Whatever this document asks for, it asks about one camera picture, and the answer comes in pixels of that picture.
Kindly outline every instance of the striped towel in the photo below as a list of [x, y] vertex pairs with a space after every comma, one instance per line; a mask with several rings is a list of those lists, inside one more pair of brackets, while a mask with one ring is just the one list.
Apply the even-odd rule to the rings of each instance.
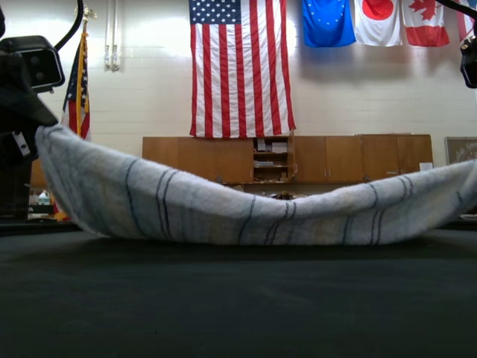
[[348, 186], [293, 201], [235, 191], [41, 127], [55, 198], [85, 231], [217, 245], [381, 245], [410, 239], [477, 204], [477, 162]]

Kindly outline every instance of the cabinet door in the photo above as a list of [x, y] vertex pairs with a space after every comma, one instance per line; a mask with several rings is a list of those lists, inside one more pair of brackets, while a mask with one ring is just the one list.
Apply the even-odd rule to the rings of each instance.
[[362, 151], [367, 180], [385, 179], [399, 174], [396, 136], [363, 136]]
[[31, 180], [30, 185], [32, 188], [46, 188], [45, 173], [42, 169], [40, 159], [35, 160], [31, 164]]
[[433, 163], [431, 136], [398, 136], [400, 174], [420, 171], [420, 163]]
[[291, 182], [297, 174], [297, 151], [294, 131], [291, 131], [290, 135], [288, 136], [287, 152], [287, 175], [288, 182]]
[[215, 141], [215, 180], [221, 183], [253, 181], [253, 140]]
[[186, 172], [215, 181], [215, 141], [179, 138], [179, 166]]
[[364, 179], [361, 139], [358, 136], [328, 136], [326, 164], [329, 183], [360, 183]]
[[177, 168], [179, 165], [179, 138], [167, 136], [142, 138], [142, 157]]
[[324, 136], [296, 136], [295, 160], [297, 183], [326, 183], [326, 138]]

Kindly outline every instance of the american flag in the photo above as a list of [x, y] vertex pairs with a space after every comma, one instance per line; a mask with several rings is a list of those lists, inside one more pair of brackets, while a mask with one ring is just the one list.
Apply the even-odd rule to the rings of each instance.
[[189, 0], [192, 136], [251, 138], [295, 129], [286, 0]]
[[68, 90], [63, 103], [61, 124], [83, 139], [91, 140], [89, 131], [88, 51], [87, 34], [83, 32], [76, 51]]
[[[477, 10], [477, 0], [457, 0], [456, 2]], [[457, 12], [457, 25], [459, 28], [459, 40], [461, 42], [473, 36], [474, 20], [470, 16]]]

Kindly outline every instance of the red circle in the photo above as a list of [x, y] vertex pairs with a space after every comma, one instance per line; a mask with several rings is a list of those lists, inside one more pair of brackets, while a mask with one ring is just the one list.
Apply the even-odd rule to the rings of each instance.
[[391, 0], [363, 0], [363, 13], [373, 20], [386, 20], [394, 10]]

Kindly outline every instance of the black table surface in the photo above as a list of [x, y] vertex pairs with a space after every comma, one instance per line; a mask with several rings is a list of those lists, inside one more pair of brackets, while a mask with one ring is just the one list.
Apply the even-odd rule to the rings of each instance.
[[0, 238], [0, 357], [477, 357], [477, 233], [387, 247]]

